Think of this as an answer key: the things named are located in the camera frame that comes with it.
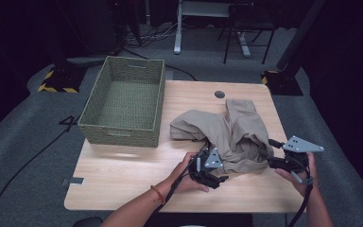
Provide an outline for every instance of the forearm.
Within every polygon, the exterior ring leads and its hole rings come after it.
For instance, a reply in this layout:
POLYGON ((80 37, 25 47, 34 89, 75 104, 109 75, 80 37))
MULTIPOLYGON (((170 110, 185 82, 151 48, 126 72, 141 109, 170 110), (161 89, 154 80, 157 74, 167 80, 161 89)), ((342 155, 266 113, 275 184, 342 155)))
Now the forearm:
POLYGON ((320 189, 314 187, 306 206, 308 227, 329 227, 334 226, 320 189))
MULTIPOLYGON (((159 192, 166 198, 170 191, 171 183, 163 181, 156 185, 159 192)), ((121 206, 105 219, 102 227, 140 227, 144 226, 152 213, 161 205, 161 200, 157 200, 158 194, 155 190, 149 189, 132 201, 121 206)))

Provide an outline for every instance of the green basket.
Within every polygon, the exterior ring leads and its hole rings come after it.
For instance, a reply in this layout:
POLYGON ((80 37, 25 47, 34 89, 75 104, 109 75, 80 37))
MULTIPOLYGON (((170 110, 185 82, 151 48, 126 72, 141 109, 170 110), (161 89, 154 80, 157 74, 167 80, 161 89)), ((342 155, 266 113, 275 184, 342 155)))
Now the green basket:
POLYGON ((91 144, 158 147, 164 61, 107 57, 78 125, 91 144))

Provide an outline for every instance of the human arm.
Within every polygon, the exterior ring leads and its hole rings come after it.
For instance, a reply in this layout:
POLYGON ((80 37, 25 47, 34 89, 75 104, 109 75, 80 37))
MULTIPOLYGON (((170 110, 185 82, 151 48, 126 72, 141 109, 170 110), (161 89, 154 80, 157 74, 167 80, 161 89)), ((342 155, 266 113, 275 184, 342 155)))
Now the human arm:
MULTIPOLYGON (((307 156, 309 167, 311 170, 311 176, 314 178, 314 181, 316 181, 318 178, 318 173, 317 167, 315 165, 314 154, 312 152, 308 152, 307 156)), ((283 178, 290 181, 303 197, 305 196, 306 185, 298 183, 297 180, 290 173, 284 171, 283 169, 277 168, 275 169, 275 171, 283 178)), ((306 214, 308 227, 334 226, 332 219, 330 218, 328 209, 326 207, 326 203, 322 197, 322 194, 320 193, 320 189, 317 186, 314 186, 311 191, 308 204, 306 205, 306 214)))
MULTIPOLYGON (((170 192, 170 188, 176 179, 182 174, 190 160, 196 156, 194 152, 187 153, 183 160, 173 169, 170 175, 163 181, 156 184, 155 188, 166 198, 170 192)), ((177 187, 175 193, 181 193, 189 190, 201 190, 208 192, 208 187, 200 183, 196 183, 189 176, 182 178, 181 183, 177 187)), ((145 193, 129 201, 121 206, 117 211, 113 212, 102 223, 102 227, 121 226, 121 227, 137 227, 144 226, 152 213, 161 205, 161 200, 153 189, 149 189, 145 193)))

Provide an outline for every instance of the light wood tabletop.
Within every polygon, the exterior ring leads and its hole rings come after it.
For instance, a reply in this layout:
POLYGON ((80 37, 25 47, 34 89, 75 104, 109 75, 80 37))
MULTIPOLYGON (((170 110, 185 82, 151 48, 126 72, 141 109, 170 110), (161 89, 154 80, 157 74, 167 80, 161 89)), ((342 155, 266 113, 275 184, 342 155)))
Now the light wood tabletop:
MULTIPOLYGON (((85 140, 64 206, 69 210, 116 210, 124 203, 165 179, 188 151, 198 151, 203 142, 170 138, 170 122, 188 110, 225 114, 226 99, 252 100, 262 117, 269 138, 286 142, 285 132, 269 90, 262 84, 166 81, 159 146, 137 148, 90 144, 85 140), (224 98, 215 97, 222 91, 224 98)), ((275 156, 283 157, 281 149, 275 156)), ((297 212, 303 197, 286 181, 265 168, 230 178, 209 193, 175 194, 161 212, 289 213, 297 212)))

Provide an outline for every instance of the crumpled fabric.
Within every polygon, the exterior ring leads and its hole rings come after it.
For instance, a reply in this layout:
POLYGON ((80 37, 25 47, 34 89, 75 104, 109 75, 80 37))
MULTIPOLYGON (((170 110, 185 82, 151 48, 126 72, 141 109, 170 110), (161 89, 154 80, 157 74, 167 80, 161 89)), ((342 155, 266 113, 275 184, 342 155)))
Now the crumpled fabric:
POLYGON ((190 110, 170 123, 173 139, 202 140, 217 147, 223 169, 215 174, 250 172, 268 166, 273 156, 268 131, 250 100, 226 100, 227 115, 190 110))

